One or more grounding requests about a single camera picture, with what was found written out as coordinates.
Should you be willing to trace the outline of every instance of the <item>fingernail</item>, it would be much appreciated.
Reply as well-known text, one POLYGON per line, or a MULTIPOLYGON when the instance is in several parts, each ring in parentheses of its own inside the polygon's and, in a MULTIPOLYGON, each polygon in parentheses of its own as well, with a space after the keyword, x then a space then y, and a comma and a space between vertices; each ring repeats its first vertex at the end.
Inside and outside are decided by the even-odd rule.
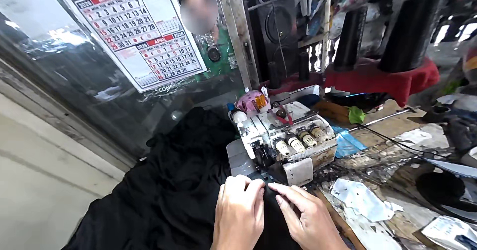
POLYGON ((277 199, 277 203, 279 205, 281 205, 281 203, 283 203, 283 198, 280 195, 275 196, 275 198, 277 199))

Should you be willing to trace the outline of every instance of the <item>white sewing machine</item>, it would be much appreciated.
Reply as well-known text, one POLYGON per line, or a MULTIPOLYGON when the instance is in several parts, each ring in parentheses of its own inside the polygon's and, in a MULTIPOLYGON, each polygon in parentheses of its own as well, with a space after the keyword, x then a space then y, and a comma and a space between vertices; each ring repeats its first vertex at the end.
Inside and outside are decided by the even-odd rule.
POLYGON ((336 135, 318 113, 295 101, 259 113, 238 127, 241 139, 227 146, 232 175, 259 171, 287 185, 302 186, 334 160, 336 135))

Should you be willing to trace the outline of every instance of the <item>metal pole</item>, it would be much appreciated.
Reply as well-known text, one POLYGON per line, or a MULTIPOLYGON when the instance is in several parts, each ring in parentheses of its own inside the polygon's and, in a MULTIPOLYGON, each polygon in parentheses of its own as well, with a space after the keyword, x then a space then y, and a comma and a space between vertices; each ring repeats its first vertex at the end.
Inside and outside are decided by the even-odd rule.
POLYGON ((387 118, 391 118, 391 117, 397 116, 397 115, 399 115, 399 114, 406 113, 406 112, 411 111, 411 110, 412 110, 412 109, 410 109, 410 108, 404 109, 403 111, 396 112, 396 113, 394 113, 394 114, 391 114, 391 115, 389 115, 389 116, 383 117, 383 118, 381 118, 381 119, 377 119, 377 120, 374 120, 374 121, 372 121, 372 122, 368 122, 368 123, 366 123, 366 124, 363 125, 363 126, 358 126, 358 127, 353 128, 353 129, 350 129, 350 130, 348 130, 348 132, 358 130, 359 128, 363 128, 363 127, 366 127, 366 126, 375 124, 375 123, 380 122, 380 121, 382 121, 382 120, 385 120, 385 119, 387 119, 387 118))
POLYGON ((325 0, 325 18, 323 25, 323 45, 321 46, 321 72, 326 68, 326 56, 328 56, 328 40, 330 38, 330 10, 331 0, 325 0))

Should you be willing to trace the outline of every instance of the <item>red cloth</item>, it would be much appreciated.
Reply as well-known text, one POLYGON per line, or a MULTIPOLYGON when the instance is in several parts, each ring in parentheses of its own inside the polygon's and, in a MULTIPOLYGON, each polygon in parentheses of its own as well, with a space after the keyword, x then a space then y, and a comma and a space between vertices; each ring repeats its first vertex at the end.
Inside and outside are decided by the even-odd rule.
POLYGON ((407 103, 409 95, 433 86, 439 82, 439 71, 429 58, 414 70, 386 73, 377 68, 379 61, 360 58, 356 69, 338 72, 330 64, 325 70, 325 87, 353 93, 388 93, 400 107, 407 103))

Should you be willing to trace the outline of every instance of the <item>person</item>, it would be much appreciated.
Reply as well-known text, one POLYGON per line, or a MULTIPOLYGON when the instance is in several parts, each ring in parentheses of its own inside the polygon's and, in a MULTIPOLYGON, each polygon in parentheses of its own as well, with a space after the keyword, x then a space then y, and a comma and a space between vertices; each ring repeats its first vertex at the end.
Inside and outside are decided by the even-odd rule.
MULTIPOLYGON (((276 199, 290 235, 303 250, 349 250, 319 198, 298 186, 268 186, 279 193, 276 199)), ((264 228, 264 187, 261 179, 251 180, 242 175, 228 177, 220 186, 211 250, 253 249, 264 228)))

